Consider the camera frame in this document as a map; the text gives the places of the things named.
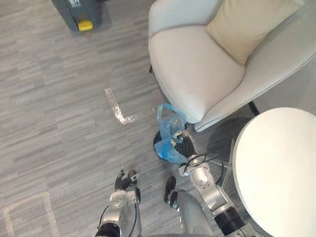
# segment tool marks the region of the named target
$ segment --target yellow part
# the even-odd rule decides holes
[[[93,29],[93,24],[89,20],[82,20],[79,22],[78,28],[80,31],[89,31]]]

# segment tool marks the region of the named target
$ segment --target white armchair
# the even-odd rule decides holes
[[[297,71],[316,54],[316,1],[273,30],[236,63],[205,31],[221,0],[157,0],[149,13],[149,53],[170,103],[202,131]]]

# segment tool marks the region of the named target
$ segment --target black cable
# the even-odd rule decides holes
[[[105,212],[108,208],[109,208],[109,206],[107,206],[107,207],[103,210],[103,212],[102,212],[102,214],[101,214],[101,217],[100,217],[99,226],[97,227],[97,229],[100,228],[101,221],[102,221],[102,217],[103,217],[103,215],[104,215],[104,212]]]
[[[195,159],[198,158],[198,157],[202,157],[202,156],[204,156],[204,160],[205,160],[205,159],[206,159],[206,155],[207,155],[207,153],[206,153],[206,154],[200,154],[200,155],[197,155],[197,156],[193,157],[192,159],[190,159],[190,160],[186,163],[186,167],[184,167],[183,173],[185,173],[185,172],[187,171],[187,168],[189,167],[191,161],[195,160]]]
[[[219,157],[219,159],[221,159],[221,163],[222,163],[222,172],[221,172],[221,176],[216,180],[215,184],[219,184],[219,182],[222,180],[223,174],[224,174],[224,162],[223,162],[223,159],[221,157]]]
[[[137,221],[137,206],[136,206],[136,203],[134,202],[134,205],[135,205],[135,221],[134,221],[134,225],[132,227],[132,230],[131,232],[129,233],[128,237],[131,237],[133,231],[134,231],[134,228],[135,228],[135,225],[136,225],[136,221]]]
[[[224,174],[224,162],[223,162],[223,159],[221,158],[221,156],[216,156],[216,157],[211,158],[211,159],[206,159],[207,153],[206,153],[206,154],[197,155],[197,156],[193,157],[192,159],[190,159],[190,160],[187,162],[186,167],[184,167],[183,173],[186,172],[186,170],[187,170],[187,168],[189,167],[191,161],[195,160],[195,159],[198,158],[198,157],[202,157],[202,156],[204,156],[203,161],[201,161],[200,163],[195,163],[193,166],[198,166],[198,165],[200,165],[200,164],[203,164],[203,163],[205,163],[205,162],[208,162],[208,161],[211,161],[211,160],[214,160],[214,159],[217,159],[217,158],[219,158],[219,159],[221,160],[221,164],[222,164],[221,176],[220,176],[220,177],[216,180],[216,182],[215,182],[216,185],[219,184],[219,182],[221,181],[221,179],[222,179],[222,177],[223,177],[223,174]]]

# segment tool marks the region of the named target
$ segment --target plastic bag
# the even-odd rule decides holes
[[[163,109],[172,110],[175,114],[162,118]],[[185,114],[175,110],[170,104],[162,104],[158,107],[157,121],[160,128],[161,141],[157,142],[154,147],[159,157],[172,163],[187,163],[188,159],[178,153],[170,143],[174,133],[185,129],[187,122]]]

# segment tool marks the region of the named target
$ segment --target table top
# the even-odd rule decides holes
[[[237,191],[274,237],[316,236],[316,116],[277,108],[252,119],[233,154]]]

